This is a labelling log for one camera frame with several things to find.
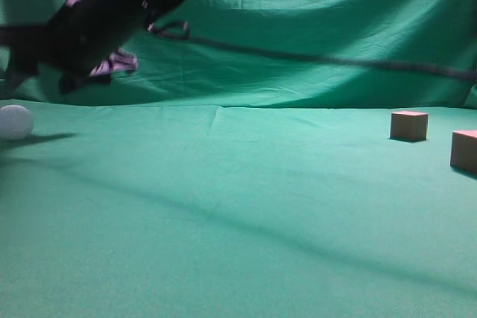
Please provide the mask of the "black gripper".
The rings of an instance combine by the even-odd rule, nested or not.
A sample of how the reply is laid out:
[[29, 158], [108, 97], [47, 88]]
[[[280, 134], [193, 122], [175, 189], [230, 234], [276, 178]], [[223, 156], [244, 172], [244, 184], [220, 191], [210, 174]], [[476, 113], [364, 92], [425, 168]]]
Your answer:
[[10, 50], [7, 68], [4, 72], [4, 87], [12, 92], [26, 80], [36, 77], [40, 63], [63, 72], [59, 79], [60, 93], [69, 94], [92, 85], [108, 86], [113, 74], [120, 71], [132, 73], [139, 67], [137, 57], [118, 48], [102, 57], [95, 66], [74, 67], [63, 59], [57, 41], [49, 33], [46, 25], [2, 25], [1, 47]]

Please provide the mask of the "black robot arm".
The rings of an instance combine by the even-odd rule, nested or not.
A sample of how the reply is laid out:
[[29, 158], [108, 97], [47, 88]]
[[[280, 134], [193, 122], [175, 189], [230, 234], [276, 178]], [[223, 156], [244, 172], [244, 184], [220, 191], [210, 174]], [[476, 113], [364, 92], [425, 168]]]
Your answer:
[[9, 49], [4, 86], [13, 91], [39, 73], [46, 64], [62, 75], [62, 94], [88, 86], [108, 86], [117, 72], [134, 72], [139, 62], [123, 49], [136, 32], [162, 36], [172, 27], [189, 36], [186, 22], [161, 28], [154, 23], [186, 0], [65, 0], [44, 23], [3, 25], [1, 46]]

